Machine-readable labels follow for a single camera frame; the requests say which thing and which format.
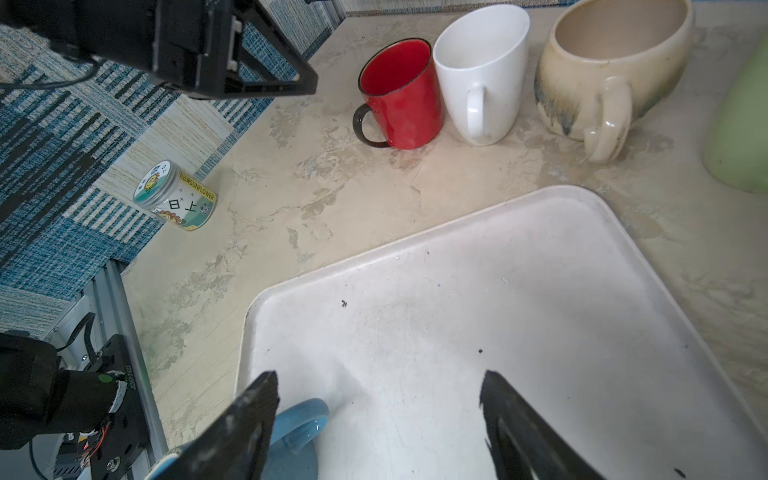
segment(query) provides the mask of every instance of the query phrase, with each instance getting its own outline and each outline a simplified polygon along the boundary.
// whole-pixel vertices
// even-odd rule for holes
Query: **mug handle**
[[[328,423],[328,415],[328,405],[321,399],[297,403],[275,417],[270,445],[283,440],[291,453],[298,454],[320,434]]]
[[[391,147],[392,145],[386,143],[385,141],[371,141],[366,138],[364,134],[362,134],[362,119],[366,116],[366,114],[373,109],[368,104],[362,104],[360,105],[357,110],[355,111],[355,115],[352,117],[352,129],[355,131],[355,135],[357,135],[358,140],[362,141],[364,144],[368,145],[369,147],[376,147],[376,148],[384,148],[384,147]]]
[[[480,140],[485,136],[485,87],[472,85],[467,93],[467,128],[469,136]]]
[[[600,91],[601,124],[584,129],[584,149],[589,161],[605,164],[619,154],[632,123],[632,88],[622,75],[606,78]]]

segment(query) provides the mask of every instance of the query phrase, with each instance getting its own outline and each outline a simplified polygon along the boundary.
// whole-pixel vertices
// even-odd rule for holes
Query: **red mug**
[[[362,68],[357,86],[366,103],[355,112],[352,127],[364,144],[409,150],[440,132],[440,87],[428,41],[406,38],[379,50]],[[362,118],[369,111],[386,141],[371,141],[362,134]]]

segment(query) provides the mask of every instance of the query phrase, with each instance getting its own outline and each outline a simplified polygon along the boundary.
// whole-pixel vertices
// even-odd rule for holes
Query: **wire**
[[[94,351],[94,346],[91,344],[91,331],[94,327],[94,318],[96,315],[94,315],[91,312],[91,315],[93,315],[93,318],[89,320],[87,323],[85,323],[85,331],[83,332],[83,342],[85,343],[85,352],[88,354],[88,360],[91,361],[91,365],[96,363],[96,352]]]
[[[80,333],[80,330],[83,329],[86,323],[91,322],[93,323],[94,318],[96,315],[93,312],[88,312],[85,314],[85,316],[80,320],[80,323],[77,324],[77,326],[72,330],[72,333],[69,336],[69,340],[62,346],[61,348],[56,349],[57,352],[62,351],[63,349],[67,348],[74,342],[75,339],[78,338],[78,333]]]
[[[90,464],[91,457],[94,456],[94,453],[96,453],[99,448],[101,448],[101,444],[104,443],[104,438],[107,436],[107,432],[109,432],[109,425],[110,424],[108,423],[106,426],[101,427],[101,438],[98,440],[96,445],[87,450],[88,456],[84,458],[83,465]]]
[[[98,73],[98,69],[104,64],[104,61],[96,61],[93,58],[86,58],[83,60],[83,62],[91,64],[91,68],[85,72],[85,75],[79,78],[75,78],[74,80],[51,81],[48,83],[31,84],[0,84],[0,90],[52,90],[54,88],[71,87],[72,85],[78,84],[82,81],[91,80]]]
[[[88,454],[91,453],[91,450],[93,450],[94,446],[98,443],[99,440],[101,440],[101,434],[102,433],[104,433],[104,426],[99,427],[99,430],[98,430],[97,433],[95,433],[93,435],[89,435],[85,439],[85,445],[83,445],[83,451],[79,452],[77,454],[77,457],[82,462],[85,462],[85,458],[88,457]]]
[[[69,340],[62,346],[61,348],[57,348],[56,351],[60,352],[63,349],[67,348],[72,344],[72,342],[75,341],[75,339],[78,338],[78,334],[80,333],[80,330],[85,327],[85,331],[83,332],[83,342],[85,343],[85,351],[88,353],[88,360],[91,361],[91,364],[96,363],[96,351],[94,350],[93,343],[91,343],[91,332],[93,331],[94,326],[94,319],[96,318],[96,314],[93,312],[88,312],[85,314],[85,316],[80,320],[80,322],[75,326],[75,328],[72,330],[72,333],[69,335]]]
[[[42,480],[48,480],[45,475],[40,472],[38,464],[35,463],[35,453],[32,451],[32,439],[29,439],[29,460],[32,462],[32,468],[35,469],[35,473],[38,474],[38,477],[42,478]]]

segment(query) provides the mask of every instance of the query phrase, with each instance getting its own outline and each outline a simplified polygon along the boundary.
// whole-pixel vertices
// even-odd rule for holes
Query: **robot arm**
[[[0,23],[29,28],[68,60],[93,63],[77,81],[95,75],[98,56],[146,71],[154,83],[192,98],[305,95],[317,86],[317,73],[258,0],[0,0]],[[293,66],[296,80],[275,78],[243,48],[248,24]],[[242,67],[260,80],[243,79]],[[59,83],[47,88],[73,82]]]

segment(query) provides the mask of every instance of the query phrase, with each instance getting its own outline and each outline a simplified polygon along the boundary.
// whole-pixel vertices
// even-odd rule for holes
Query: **beige glazed mug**
[[[690,0],[581,0],[555,22],[538,61],[536,105],[590,161],[619,154],[633,120],[677,85],[693,46]]]

